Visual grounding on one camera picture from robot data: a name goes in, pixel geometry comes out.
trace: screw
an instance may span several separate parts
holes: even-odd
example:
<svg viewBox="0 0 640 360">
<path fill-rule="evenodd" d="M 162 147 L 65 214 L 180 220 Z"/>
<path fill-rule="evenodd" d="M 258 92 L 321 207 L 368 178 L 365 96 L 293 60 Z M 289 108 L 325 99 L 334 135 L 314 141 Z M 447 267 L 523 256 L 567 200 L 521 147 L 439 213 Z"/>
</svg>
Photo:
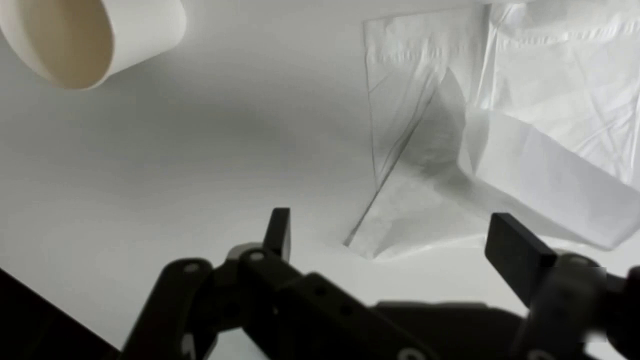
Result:
<svg viewBox="0 0 640 360">
<path fill-rule="evenodd" d="M 253 262 L 263 262 L 267 256 L 264 256 L 264 253 L 253 253 L 250 256 L 248 256 L 248 260 L 253 260 Z"/>
<path fill-rule="evenodd" d="M 199 270 L 201 270 L 201 265 L 197 265 L 197 262 L 185 267 L 185 273 L 190 273 L 190 275 L 199 273 Z"/>
<path fill-rule="evenodd" d="M 589 267 L 589 265 L 591 265 L 591 262 L 589 262 L 587 258 L 582 258 L 582 256 L 574 256 L 573 262 L 579 265 L 579 267 Z"/>
<path fill-rule="evenodd" d="M 402 348 L 399 353 L 399 360 L 426 360 L 422 353 L 418 353 L 416 348 Z"/>
<path fill-rule="evenodd" d="M 545 350 L 530 350 L 526 354 L 526 360 L 557 360 L 557 359 Z"/>
<path fill-rule="evenodd" d="M 197 345 L 193 334 L 183 337 L 183 356 L 186 360 L 197 360 Z"/>
</svg>

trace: white cup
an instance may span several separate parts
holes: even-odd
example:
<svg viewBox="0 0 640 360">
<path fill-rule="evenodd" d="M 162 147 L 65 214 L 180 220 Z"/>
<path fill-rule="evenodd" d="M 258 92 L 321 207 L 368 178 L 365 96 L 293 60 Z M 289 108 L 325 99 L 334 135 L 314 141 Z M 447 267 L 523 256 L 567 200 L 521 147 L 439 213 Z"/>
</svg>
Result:
<svg viewBox="0 0 640 360">
<path fill-rule="evenodd" d="M 175 48 L 186 14 L 180 0 L 0 0 L 0 29 L 43 78 L 95 89 Z"/>
</svg>

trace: white table surface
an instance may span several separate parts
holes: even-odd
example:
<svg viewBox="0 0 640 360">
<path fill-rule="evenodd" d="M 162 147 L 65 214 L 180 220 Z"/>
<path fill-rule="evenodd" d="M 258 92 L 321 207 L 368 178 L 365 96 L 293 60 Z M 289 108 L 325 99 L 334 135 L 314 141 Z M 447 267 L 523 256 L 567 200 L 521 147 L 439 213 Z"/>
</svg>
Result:
<svg viewBox="0 0 640 360">
<path fill-rule="evenodd" d="M 293 207 L 293 262 L 366 304 L 521 313 L 483 240 L 393 265 L 345 249 L 376 190 L 362 23 L 444 5 L 186 0 L 180 48 L 93 92 L 41 82 L 0 42 L 0 267 L 122 347 L 164 265 L 220 265 Z M 640 265 L 640 240 L 584 251 L 618 275 Z M 217 356 L 257 353 L 232 334 Z"/>
</svg>

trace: cup rim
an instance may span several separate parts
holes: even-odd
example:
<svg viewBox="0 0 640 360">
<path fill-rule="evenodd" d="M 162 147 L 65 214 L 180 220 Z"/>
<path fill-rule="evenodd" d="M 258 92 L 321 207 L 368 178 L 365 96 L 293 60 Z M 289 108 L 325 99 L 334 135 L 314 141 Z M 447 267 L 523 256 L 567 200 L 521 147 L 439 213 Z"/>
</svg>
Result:
<svg viewBox="0 0 640 360">
<path fill-rule="evenodd" d="M 55 72 L 43 65 L 41 57 L 36 55 L 36 50 L 30 46 L 24 30 L 20 25 L 11 25 L 11 23 L 18 23 L 16 19 L 12 19 L 12 14 L 6 11 L 9 5 L 18 5 L 22 0 L 0 0 L 3 7 L 3 12 L 0 12 L 0 30 L 9 42 L 9 46 L 15 50 L 15 55 L 33 71 L 36 72 L 41 78 L 56 84 L 56 86 L 63 86 L 63 89 L 69 89 L 69 90 L 90 90 L 90 89 L 96 89 L 101 86 L 109 74 L 110 74 L 110 68 L 113 68 L 113 63 L 115 63 L 115 57 L 116 57 L 116 34 L 115 34 L 115 23 L 109 14 L 109 9 L 104 5 L 104 0 L 95 0 L 99 7 L 101 7 L 101 14 L 104 16 L 104 26 L 106 26 L 106 46 L 109 46 L 109 59 L 104 59 L 104 66 L 101 68 L 101 72 L 96 72 L 96 77 L 90 77 L 87 82 L 79 82 L 79 84 L 73 84 L 69 81 L 65 81 L 63 77 L 55 77 Z"/>
</svg>

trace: transparent plastic sheet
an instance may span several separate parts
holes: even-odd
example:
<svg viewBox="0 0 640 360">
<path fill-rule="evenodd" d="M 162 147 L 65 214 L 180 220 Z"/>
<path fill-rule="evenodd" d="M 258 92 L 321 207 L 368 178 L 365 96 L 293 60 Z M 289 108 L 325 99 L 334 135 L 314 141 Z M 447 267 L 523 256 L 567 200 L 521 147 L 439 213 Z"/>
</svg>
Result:
<svg viewBox="0 0 640 360">
<path fill-rule="evenodd" d="M 538 0 L 366 25 L 383 187 L 351 247 L 397 258 L 481 239 L 493 210 L 552 239 L 629 239 L 640 223 L 636 7 Z"/>
</svg>

